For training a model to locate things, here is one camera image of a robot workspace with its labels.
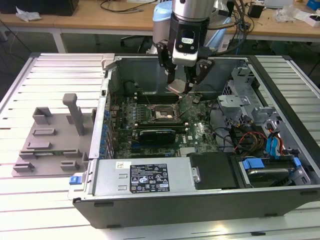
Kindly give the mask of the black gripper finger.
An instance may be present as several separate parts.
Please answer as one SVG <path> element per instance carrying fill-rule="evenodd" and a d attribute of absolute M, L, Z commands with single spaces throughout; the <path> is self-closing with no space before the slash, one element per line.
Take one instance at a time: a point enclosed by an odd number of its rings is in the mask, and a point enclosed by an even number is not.
<path fill-rule="evenodd" d="M 201 59 L 198 62 L 199 74 L 197 74 L 197 64 L 192 67 L 185 66 L 184 72 L 186 75 L 186 83 L 184 87 L 184 93 L 189 93 L 195 85 L 199 85 L 205 79 L 214 65 L 214 60 Z"/>
<path fill-rule="evenodd" d="M 170 51 L 168 48 L 168 41 L 163 39 L 156 43 L 156 50 L 159 65 L 167 72 L 167 84 L 171 84 L 175 80 L 177 65 L 173 63 Z"/>

